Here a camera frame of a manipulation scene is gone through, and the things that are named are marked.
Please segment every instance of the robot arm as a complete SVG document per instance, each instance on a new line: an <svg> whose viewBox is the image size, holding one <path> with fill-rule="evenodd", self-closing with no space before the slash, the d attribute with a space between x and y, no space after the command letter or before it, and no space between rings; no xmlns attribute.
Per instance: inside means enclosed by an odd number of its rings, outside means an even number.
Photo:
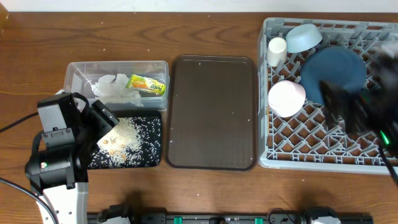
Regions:
<svg viewBox="0 0 398 224"><path fill-rule="evenodd" d="M320 89L328 127L332 128L343 118L347 134L373 131L380 142L380 156L398 185L398 169L391 165L383 151L398 156L398 57L382 54L378 62L379 88L350 95L334 83L321 81Z"/></svg>
<svg viewBox="0 0 398 224"><path fill-rule="evenodd" d="M80 112L74 98L86 102ZM91 107L78 93L61 93L38 102L44 131L36 135L25 166L30 188L55 212L59 223L87 223L87 167L98 152L97 141L119 123L100 101ZM39 151L40 140L45 150ZM43 223L53 223L39 205Z"/></svg>

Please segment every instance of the gray dish rack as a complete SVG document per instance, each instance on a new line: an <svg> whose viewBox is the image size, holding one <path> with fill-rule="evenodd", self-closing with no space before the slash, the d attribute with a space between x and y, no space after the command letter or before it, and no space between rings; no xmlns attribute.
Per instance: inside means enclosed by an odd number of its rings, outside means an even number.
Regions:
<svg viewBox="0 0 398 224"><path fill-rule="evenodd" d="M267 44L302 24L315 24L323 40L312 49L288 54L277 67L267 64ZM385 22L331 21L320 19L268 18L257 40L259 75L258 140L259 163L266 168L388 174L378 153L378 140L372 132L348 136L345 124L328 129L324 106L306 100L290 118L276 116L267 106L267 92L281 80L300 81L301 65L317 50L331 45L347 47L364 60L368 75L365 88L377 88L375 79L377 49L398 40L398 24ZM398 159L389 157L393 165Z"/></svg>

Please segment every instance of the green clip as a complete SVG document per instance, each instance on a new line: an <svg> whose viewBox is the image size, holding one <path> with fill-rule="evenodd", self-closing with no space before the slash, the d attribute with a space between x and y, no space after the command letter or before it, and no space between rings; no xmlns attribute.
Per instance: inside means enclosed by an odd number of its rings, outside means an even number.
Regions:
<svg viewBox="0 0 398 224"><path fill-rule="evenodd" d="M174 224L182 224L182 217L174 217Z"/></svg>
<svg viewBox="0 0 398 224"><path fill-rule="evenodd" d="M254 224L262 224L262 218L255 218L254 219Z"/></svg>

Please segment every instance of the blue plate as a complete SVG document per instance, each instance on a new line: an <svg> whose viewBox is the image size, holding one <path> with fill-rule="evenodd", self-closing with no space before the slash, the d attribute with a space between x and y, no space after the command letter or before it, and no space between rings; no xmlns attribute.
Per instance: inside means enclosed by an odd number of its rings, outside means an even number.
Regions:
<svg viewBox="0 0 398 224"><path fill-rule="evenodd" d="M300 75L300 84L305 89L307 99L323 105L320 80L331 81L349 93L355 93L363 88L366 67L352 50L334 46L309 57L302 66Z"/></svg>

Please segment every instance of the brown tray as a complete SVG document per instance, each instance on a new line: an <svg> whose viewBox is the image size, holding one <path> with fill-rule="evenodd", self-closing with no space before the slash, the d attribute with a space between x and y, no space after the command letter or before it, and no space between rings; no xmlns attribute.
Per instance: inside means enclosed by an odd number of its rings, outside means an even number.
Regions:
<svg viewBox="0 0 398 224"><path fill-rule="evenodd" d="M173 69L166 161L178 168L252 168L257 162L253 61L184 55Z"/></svg>

